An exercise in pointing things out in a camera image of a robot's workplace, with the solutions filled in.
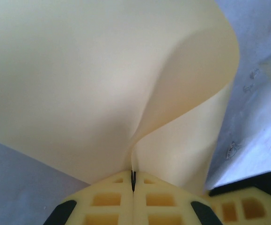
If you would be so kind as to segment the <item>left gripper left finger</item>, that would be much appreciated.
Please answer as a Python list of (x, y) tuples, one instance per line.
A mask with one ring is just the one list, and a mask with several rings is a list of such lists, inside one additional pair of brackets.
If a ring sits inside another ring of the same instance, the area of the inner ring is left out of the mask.
[(134, 172), (119, 172), (66, 197), (43, 225), (132, 225)]

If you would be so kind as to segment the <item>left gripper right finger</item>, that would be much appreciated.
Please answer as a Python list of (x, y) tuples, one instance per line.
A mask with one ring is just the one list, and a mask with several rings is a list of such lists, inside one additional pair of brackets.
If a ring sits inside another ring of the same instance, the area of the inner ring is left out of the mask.
[(222, 225), (222, 222), (201, 197), (146, 172), (134, 172), (133, 225)]

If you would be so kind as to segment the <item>yellow paper sheet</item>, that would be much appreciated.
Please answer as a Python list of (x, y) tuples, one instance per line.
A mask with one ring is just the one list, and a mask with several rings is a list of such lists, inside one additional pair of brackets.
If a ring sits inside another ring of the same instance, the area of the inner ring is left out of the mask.
[(238, 64), (215, 0), (0, 0), (0, 143), (201, 194)]

